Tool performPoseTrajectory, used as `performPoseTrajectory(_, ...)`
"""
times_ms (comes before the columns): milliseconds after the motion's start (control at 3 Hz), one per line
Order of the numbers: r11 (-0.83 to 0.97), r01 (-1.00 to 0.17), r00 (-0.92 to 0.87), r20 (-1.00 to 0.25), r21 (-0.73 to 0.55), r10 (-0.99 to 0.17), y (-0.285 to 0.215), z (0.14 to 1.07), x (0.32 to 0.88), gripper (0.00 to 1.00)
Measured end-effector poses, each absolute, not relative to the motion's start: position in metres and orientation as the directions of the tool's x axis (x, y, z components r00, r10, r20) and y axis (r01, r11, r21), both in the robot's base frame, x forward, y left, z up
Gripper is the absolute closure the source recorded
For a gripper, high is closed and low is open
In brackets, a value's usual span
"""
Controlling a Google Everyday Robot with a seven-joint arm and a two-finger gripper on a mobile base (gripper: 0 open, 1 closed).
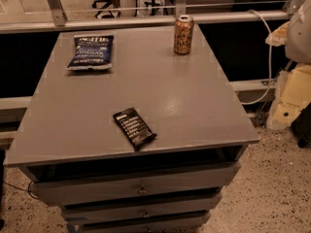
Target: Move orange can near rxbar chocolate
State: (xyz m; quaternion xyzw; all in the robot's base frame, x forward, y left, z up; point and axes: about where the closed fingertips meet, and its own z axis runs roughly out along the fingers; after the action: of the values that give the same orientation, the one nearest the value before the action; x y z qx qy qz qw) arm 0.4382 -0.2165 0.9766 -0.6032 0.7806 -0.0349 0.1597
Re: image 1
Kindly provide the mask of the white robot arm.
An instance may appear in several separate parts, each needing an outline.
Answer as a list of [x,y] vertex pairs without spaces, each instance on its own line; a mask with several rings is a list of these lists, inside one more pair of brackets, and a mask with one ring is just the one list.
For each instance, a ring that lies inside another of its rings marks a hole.
[[296,63],[291,71],[280,72],[266,122],[269,129],[283,130],[311,103],[311,0],[305,0],[291,20],[265,42],[273,47],[284,45],[286,57]]

